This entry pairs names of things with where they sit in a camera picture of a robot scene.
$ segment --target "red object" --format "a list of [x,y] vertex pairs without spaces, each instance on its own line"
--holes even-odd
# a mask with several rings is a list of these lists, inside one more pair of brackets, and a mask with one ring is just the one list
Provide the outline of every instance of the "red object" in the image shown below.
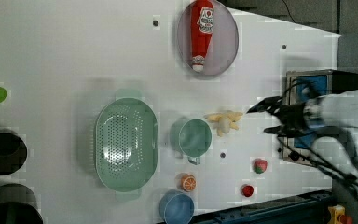
[[268,163],[265,160],[257,159],[254,164],[255,172],[262,174],[267,170]]
[[197,0],[191,8],[191,56],[193,69],[203,71],[213,32],[213,5],[208,0]]
[[342,224],[352,224],[353,223],[353,219],[351,217],[348,217],[345,215],[339,216],[338,220]]
[[246,185],[245,187],[242,188],[242,194],[245,195],[245,197],[252,196],[253,192],[254,192],[254,188],[250,185]]

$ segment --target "yellow toy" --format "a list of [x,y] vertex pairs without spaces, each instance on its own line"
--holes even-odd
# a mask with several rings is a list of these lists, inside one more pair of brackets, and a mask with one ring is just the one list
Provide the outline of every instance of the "yellow toy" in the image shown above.
[[223,136],[223,133],[229,133],[230,128],[238,130],[239,127],[236,124],[238,120],[242,118],[243,113],[228,111],[227,113],[217,113],[207,115],[206,119],[212,122],[218,122],[217,135]]

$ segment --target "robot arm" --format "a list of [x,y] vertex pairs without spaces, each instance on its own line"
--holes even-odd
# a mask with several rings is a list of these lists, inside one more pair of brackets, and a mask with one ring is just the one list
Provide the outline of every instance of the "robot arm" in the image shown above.
[[277,117],[281,125],[264,132],[278,137],[297,138],[308,130],[315,131],[317,139],[310,146],[313,156],[308,160],[357,195],[358,91],[318,96],[295,105],[282,102],[282,97],[269,97],[248,113],[268,112]]

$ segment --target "white cap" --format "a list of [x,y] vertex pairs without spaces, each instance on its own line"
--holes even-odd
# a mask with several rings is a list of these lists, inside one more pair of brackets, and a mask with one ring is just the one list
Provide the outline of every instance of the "white cap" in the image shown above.
[[193,70],[196,72],[202,72],[203,71],[203,65],[195,64],[193,65]]

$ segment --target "toy food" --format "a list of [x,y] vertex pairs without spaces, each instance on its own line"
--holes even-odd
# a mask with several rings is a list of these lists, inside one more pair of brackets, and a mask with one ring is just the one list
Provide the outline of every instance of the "toy food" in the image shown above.
[[250,185],[245,185],[243,188],[242,188],[242,194],[245,196],[245,197],[250,197],[253,195],[254,193],[254,188]]
[[197,0],[191,8],[191,52],[193,69],[202,72],[213,32],[213,5]]
[[181,179],[182,188],[187,191],[193,191],[196,188],[197,181],[193,175],[184,175]]
[[254,170],[258,174],[266,172],[268,163],[265,160],[257,159],[254,164]]
[[217,128],[217,135],[222,137],[223,133],[229,133],[229,130],[231,128],[235,130],[239,129],[236,122],[241,119],[242,115],[243,113],[241,112],[228,111],[227,113],[216,113],[207,115],[206,119],[211,122],[219,123],[219,126]]

